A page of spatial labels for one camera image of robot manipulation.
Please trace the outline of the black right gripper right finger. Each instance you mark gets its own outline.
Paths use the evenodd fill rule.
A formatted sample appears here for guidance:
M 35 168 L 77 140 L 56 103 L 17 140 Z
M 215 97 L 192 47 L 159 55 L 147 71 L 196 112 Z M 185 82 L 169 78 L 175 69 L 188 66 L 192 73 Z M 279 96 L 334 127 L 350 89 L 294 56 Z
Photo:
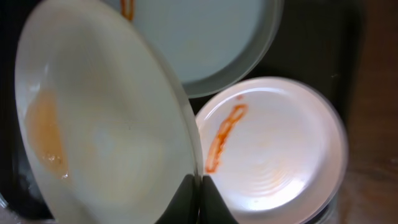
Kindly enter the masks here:
M 208 175 L 203 176 L 201 183 L 199 223 L 238 224 Z

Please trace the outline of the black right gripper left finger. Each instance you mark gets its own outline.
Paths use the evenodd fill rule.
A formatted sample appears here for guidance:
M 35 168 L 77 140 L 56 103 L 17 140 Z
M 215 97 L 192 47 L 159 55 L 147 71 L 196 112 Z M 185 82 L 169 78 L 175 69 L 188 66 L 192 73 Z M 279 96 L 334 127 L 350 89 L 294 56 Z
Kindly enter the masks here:
M 168 207 L 155 224 L 196 224 L 199 210 L 199 187 L 195 177 L 186 175 Z

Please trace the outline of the cream white plate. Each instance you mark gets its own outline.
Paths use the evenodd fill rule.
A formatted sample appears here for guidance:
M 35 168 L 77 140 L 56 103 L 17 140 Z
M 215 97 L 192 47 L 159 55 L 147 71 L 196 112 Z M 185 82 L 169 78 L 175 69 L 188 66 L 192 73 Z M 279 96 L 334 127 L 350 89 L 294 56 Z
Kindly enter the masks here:
M 58 223 L 156 223 L 200 140 L 166 62 L 101 1 L 42 1 L 15 66 L 24 148 Z

